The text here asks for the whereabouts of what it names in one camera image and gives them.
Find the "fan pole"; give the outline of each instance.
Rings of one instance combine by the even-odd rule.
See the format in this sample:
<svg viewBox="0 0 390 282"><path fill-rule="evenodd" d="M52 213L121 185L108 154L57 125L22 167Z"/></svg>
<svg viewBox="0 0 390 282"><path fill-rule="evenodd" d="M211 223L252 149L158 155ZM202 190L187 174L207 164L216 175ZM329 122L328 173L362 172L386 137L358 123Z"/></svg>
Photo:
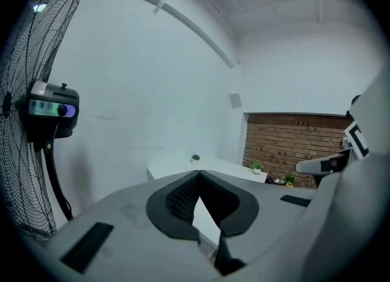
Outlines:
<svg viewBox="0 0 390 282"><path fill-rule="evenodd" d="M55 128L53 139L47 141L46 144L44 145L43 153L44 153L44 159L46 161L46 167L48 169L49 179L50 179L51 186L53 188L55 198L57 199L58 204L60 205L60 208L63 214L65 215L66 219L70 221L73 219L72 209L69 202L66 200L65 196L62 193L62 189L60 186L60 182L58 180L59 178L57 176L57 171L55 169L55 163L54 163L54 154L53 154L54 138L55 138L55 134L57 133L57 128L58 126Z"/></svg>

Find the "potted plant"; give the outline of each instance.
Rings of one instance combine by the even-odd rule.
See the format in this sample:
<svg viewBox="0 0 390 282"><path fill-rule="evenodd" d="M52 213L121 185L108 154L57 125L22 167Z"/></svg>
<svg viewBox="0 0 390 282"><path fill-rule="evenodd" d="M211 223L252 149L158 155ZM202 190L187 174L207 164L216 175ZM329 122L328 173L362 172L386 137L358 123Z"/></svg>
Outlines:
<svg viewBox="0 0 390 282"><path fill-rule="evenodd" d="M294 182L295 182L295 178L292 175L286 175L285 181L286 181L286 186L287 187L293 187L294 186Z"/></svg>
<svg viewBox="0 0 390 282"><path fill-rule="evenodd" d="M262 169L263 169L263 165L261 165L260 162L254 162L253 163L253 173L254 174L260 175Z"/></svg>
<svg viewBox="0 0 390 282"><path fill-rule="evenodd" d="M200 156L198 154L194 154L191 158L191 163L197 163L200 160Z"/></svg>

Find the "standing fan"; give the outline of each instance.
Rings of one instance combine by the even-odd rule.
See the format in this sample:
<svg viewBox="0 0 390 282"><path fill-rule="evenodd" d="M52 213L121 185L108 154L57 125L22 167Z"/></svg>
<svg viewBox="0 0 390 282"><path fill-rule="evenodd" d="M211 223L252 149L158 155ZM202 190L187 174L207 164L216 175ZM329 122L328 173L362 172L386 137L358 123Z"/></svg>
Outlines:
<svg viewBox="0 0 390 282"><path fill-rule="evenodd" d="M0 192L16 227L37 241L56 231L44 183L44 150L54 194L68 219L53 158L54 138L72 134L78 94L47 84L79 0L29 0L0 56Z"/></svg>

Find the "white wall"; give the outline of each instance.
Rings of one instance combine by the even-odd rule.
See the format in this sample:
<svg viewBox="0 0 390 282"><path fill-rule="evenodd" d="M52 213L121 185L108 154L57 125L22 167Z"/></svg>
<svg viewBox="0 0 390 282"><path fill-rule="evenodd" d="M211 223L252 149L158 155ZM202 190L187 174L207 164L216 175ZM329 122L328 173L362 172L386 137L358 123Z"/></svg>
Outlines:
<svg viewBox="0 0 390 282"><path fill-rule="evenodd" d="M237 65L227 72L225 79L227 81L227 92L229 94L240 94L243 79L241 66ZM232 104L230 99L228 99L228 102L231 108ZM225 119L227 123L224 129L226 140L221 146L219 157L229 162L242 165L247 127L244 108L231 108L229 111L226 111L226 115Z"/></svg>
<svg viewBox="0 0 390 282"><path fill-rule="evenodd" d="M379 33L346 24L292 24L244 37L244 111L343 115L388 52Z"/></svg>
<svg viewBox="0 0 390 282"><path fill-rule="evenodd" d="M81 0L56 56L49 83L80 94L73 136L55 143L76 215L146 182L148 162L162 153L224 153L230 69L189 28L152 9L142 0Z"/></svg>

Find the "small white object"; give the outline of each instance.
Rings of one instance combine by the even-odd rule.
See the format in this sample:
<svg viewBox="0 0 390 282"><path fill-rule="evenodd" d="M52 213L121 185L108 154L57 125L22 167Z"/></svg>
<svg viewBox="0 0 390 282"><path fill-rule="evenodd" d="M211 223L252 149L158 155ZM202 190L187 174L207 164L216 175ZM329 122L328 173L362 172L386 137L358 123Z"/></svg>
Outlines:
<svg viewBox="0 0 390 282"><path fill-rule="evenodd" d="M167 0L161 0L157 6L153 9L153 13L156 15L160 11L160 9L164 6Z"/></svg>
<svg viewBox="0 0 390 282"><path fill-rule="evenodd" d="M351 144L348 142L348 138L344 137L342 139L342 149L348 149L349 147L351 147Z"/></svg>
<svg viewBox="0 0 390 282"><path fill-rule="evenodd" d="M41 82L40 80L38 80L34 83L32 89L31 89L31 93L43 96L47 85L48 85L47 83L44 83L44 82Z"/></svg>

